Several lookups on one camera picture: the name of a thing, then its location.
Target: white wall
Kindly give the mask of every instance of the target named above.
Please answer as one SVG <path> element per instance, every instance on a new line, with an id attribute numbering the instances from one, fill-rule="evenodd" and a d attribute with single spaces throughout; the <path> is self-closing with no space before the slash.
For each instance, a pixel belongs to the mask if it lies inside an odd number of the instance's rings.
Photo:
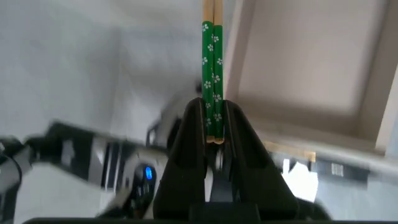
<path id="1" fill-rule="evenodd" d="M 42 133 L 55 118 L 108 132 L 119 40 L 49 0 L 0 1 L 0 135 Z"/>
<path id="2" fill-rule="evenodd" d="M 385 4 L 257 1 L 238 94 L 242 107 L 354 134 Z"/>

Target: silver metal part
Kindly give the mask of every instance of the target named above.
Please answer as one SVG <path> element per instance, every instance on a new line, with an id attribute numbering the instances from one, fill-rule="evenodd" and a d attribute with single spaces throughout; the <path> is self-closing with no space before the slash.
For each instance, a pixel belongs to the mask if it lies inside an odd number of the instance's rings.
<path id="1" fill-rule="evenodd" d="M 101 185 L 104 169 L 106 146 L 109 139 L 95 137 L 91 144 L 90 166 L 88 168 L 88 182 Z"/>
<path id="2" fill-rule="evenodd" d="M 20 153 L 13 156 L 14 160 L 18 163 L 21 168 L 22 175 L 32 169 L 30 165 L 29 158 L 31 154 L 31 148 L 25 147 Z M 0 194 L 6 192 L 12 186 L 18 183 L 19 181 L 19 173 L 18 169 L 10 160 L 7 160 L 5 163 L 0 165 Z"/>

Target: green chopsticks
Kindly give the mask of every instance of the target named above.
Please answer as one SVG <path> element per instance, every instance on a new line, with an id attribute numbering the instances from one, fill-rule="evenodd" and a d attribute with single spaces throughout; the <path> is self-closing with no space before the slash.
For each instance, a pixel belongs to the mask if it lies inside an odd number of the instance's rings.
<path id="1" fill-rule="evenodd" d="M 206 108 L 206 141 L 221 144 L 224 136 L 223 0 L 203 0 L 202 98 Z"/>

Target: white flower print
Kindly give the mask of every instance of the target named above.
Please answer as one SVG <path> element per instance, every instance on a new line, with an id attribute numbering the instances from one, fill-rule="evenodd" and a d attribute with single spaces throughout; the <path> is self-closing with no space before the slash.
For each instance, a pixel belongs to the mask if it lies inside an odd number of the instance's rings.
<path id="1" fill-rule="evenodd" d="M 209 44 L 209 46 L 207 46 L 207 49 L 209 49 L 209 51 L 213 51 L 213 44 Z"/>
<path id="2" fill-rule="evenodd" d="M 209 81 L 205 81 L 205 88 L 210 88 L 211 87 L 211 83 Z"/>
<path id="3" fill-rule="evenodd" d="M 213 79 L 214 79 L 214 83 L 217 83 L 220 80 L 220 77 L 218 75 L 216 75 L 216 77 L 214 77 L 214 75 L 213 75 Z"/>
<path id="4" fill-rule="evenodd" d="M 213 97 L 214 97 L 215 102 L 218 102 L 219 100 L 221 100 L 220 94 L 217 94 L 217 95 L 214 94 Z"/>
<path id="5" fill-rule="evenodd" d="M 221 114 L 214 114 L 214 119 L 216 119 L 216 121 L 221 121 L 223 118 L 221 117 Z"/>
<path id="6" fill-rule="evenodd" d="M 203 24 L 203 25 L 201 26 L 201 29 L 202 29 L 203 31 L 206 31 L 207 29 L 209 29 L 209 26 L 208 26 L 207 24 Z"/>

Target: floral pattern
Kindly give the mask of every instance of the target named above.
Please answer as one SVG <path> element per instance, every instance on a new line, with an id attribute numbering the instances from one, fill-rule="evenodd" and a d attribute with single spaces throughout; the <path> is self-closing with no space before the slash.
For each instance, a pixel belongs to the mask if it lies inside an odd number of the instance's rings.
<path id="1" fill-rule="evenodd" d="M 214 77 L 214 74 L 213 74 L 212 77 L 214 79 L 214 83 L 217 83 L 218 81 L 220 81 L 220 76 L 216 75 L 216 77 Z"/>
<path id="2" fill-rule="evenodd" d="M 214 43 L 220 40 L 220 39 L 219 39 L 217 36 L 215 36 L 215 35 L 211 35 L 211 38 L 213 39 Z"/>
<path id="3" fill-rule="evenodd" d="M 209 81 L 205 82 L 205 88 L 210 88 L 211 87 L 211 83 Z"/>
<path id="4" fill-rule="evenodd" d="M 219 100 L 221 100 L 220 94 L 217 94 L 217 95 L 213 94 L 213 97 L 214 97 L 215 102 L 218 102 Z"/>
<path id="5" fill-rule="evenodd" d="M 223 118 L 221 117 L 221 114 L 214 114 L 214 119 L 216 121 L 221 121 Z"/>
<path id="6" fill-rule="evenodd" d="M 207 46 L 207 49 L 209 49 L 209 51 L 213 51 L 214 50 L 213 44 L 209 44 Z"/>
<path id="7" fill-rule="evenodd" d="M 202 31 L 204 32 L 204 31 L 206 31 L 207 29 L 209 29 L 209 26 L 208 26 L 207 24 L 203 24 L 203 25 L 201 26 L 201 29 L 202 29 Z"/>

